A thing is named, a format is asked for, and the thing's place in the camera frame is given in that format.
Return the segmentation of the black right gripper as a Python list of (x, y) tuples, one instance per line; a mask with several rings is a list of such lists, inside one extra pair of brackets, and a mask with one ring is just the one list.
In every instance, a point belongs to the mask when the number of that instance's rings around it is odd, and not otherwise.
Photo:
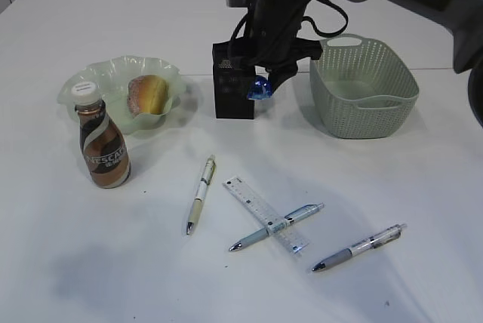
[(321, 54), (320, 41), (283, 35), (273, 42), (253, 32), (230, 40), (227, 49), (227, 57), (234, 69), (242, 70), (249, 66), (273, 69), (269, 72), (273, 93), (297, 74), (298, 67), (292, 64), (304, 58), (317, 60)]

